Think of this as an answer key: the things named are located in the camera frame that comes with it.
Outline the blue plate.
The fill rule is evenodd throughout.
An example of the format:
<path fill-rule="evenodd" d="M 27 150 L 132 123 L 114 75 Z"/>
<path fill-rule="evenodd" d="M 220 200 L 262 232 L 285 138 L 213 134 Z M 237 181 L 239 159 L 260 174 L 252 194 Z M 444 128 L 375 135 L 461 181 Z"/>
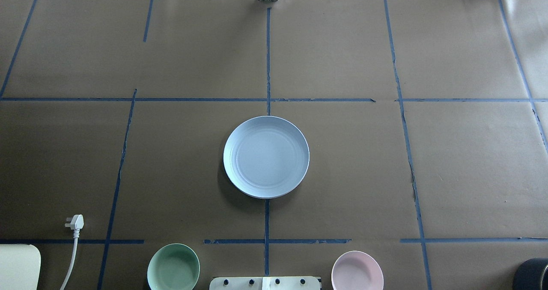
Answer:
<path fill-rule="evenodd" d="M 290 121 L 259 116 L 231 132 L 222 161 L 235 188 L 250 197 L 270 200 L 300 185 L 309 169 L 310 148 L 303 132 Z"/>

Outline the green bowl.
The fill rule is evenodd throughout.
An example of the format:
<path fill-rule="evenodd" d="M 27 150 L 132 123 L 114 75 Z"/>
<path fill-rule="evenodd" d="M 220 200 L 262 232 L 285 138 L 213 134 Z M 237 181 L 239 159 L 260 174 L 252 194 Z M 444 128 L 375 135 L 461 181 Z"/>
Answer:
<path fill-rule="evenodd" d="M 160 248 L 147 268 L 147 283 L 151 290 L 193 290 L 199 276 L 198 255 L 181 243 Z"/>

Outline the pink bowl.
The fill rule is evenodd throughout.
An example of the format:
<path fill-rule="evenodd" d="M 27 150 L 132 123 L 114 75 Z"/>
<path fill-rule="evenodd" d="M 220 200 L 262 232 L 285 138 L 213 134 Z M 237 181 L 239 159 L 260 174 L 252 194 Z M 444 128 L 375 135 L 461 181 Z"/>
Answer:
<path fill-rule="evenodd" d="M 362 251 L 340 255 L 331 269 L 334 290 L 383 290 L 384 275 L 377 261 Z"/>

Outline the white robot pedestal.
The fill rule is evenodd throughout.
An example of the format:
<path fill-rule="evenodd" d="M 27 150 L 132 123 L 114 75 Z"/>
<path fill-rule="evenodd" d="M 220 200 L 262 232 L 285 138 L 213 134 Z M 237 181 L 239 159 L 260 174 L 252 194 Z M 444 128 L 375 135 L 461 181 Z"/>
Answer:
<path fill-rule="evenodd" d="M 210 290 L 321 290 L 321 278 L 315 276 L 219 277 Z"/>

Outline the cream toaster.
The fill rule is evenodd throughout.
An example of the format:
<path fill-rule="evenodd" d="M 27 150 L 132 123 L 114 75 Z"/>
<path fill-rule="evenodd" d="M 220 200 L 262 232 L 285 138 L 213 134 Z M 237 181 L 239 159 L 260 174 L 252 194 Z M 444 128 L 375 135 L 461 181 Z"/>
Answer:
<path fill-rule="evenodd" d="M 33 245 L 0 245 L 0 288 L 36 290 L 39 284 L 41 253 Z"/>

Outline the dark blue saucepan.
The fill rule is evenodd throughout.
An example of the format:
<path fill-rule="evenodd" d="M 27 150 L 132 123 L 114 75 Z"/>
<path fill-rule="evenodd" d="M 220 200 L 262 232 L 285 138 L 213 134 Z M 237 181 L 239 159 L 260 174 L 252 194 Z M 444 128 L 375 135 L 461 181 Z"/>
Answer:
<path fill-rule="evenodd" d="M 513 290 L 547 290 L 548 259 L 535 257 L 519 265 L 512 281 Z"/>

